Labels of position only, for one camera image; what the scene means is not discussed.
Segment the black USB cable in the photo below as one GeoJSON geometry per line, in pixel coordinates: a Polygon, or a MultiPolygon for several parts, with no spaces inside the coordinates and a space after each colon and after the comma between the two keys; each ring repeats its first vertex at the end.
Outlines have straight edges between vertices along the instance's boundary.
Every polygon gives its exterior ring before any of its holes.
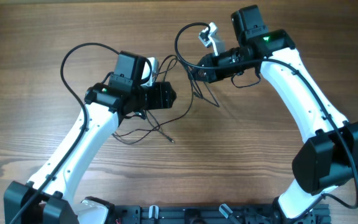
{"type": "MultiPolygon", "coordinates": [[[[176,55],[168,55],[166,56],[162,63],[159,65],[159,68],[157,70],[157,76],[155,77],[155,81],[157,81],[157,78],[159,75],[162,75],[162,79],[160,80],[161,82],[164,82],[167,78],[167,73],[172,70],[173,68],[175,68],[175,66],[177,65],[177,63],[179,62],[179,59],[176,55]]],[[[212,97],[212,101],[207,99],[206,96],[203,94],[203,92],[201,91],[201,88],[198,84],[198,82],[195,80],[194,76],[191,74],[191,69],[188,65],[185,65],[184,63],[180,62],[181,66],[183,67],[184,71],[187,73],[187,77],[190,81],[190,86],[191,86],[191,91],[193,96],[206,101],[207,103],[219,108],[220,105],[217,101],[217,99],[215,98],[215,96],[213,95],[212,91],[210,90],[209,86],[204,82],[204,86],[206,87],[208,93],[210,94],[210,96],[212,97]]]]}

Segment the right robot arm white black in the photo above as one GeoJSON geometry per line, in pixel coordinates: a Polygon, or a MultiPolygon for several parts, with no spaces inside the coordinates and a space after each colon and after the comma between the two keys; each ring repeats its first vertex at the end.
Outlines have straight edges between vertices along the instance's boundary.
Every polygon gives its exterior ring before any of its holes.
{"type": "Polygon", "coordinates": [[[358,122],[350,123],[325,97],[285,30],[268,30],[256,5],[231,15],[238,46],[226,49],[214,23],[202,23],[199,40],[213,52],[191,66],[190,80],[213,83],[254,69],[279,94],[301,133],[291,164],[294,180],[271,205],[247,206],[248,223],[327,223],[321,204],[354,181],[358,207],[358,122]]]}

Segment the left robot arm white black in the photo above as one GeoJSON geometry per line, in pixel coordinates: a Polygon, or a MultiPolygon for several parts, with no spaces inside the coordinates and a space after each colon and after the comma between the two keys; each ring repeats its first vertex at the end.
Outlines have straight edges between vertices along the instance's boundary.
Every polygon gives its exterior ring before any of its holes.
{"type": "Polygon", "coordinates": [[[119,52],[114,71],[87,90],[75,124],[50,159],[26,184],[13,181],[6,189],[6,223],[115,222],[113,204],[73,199],[96,153],[124,119],[172,107],[176,93],[169,82],[156,82],[157,69],[154,57],[119,52]]]}

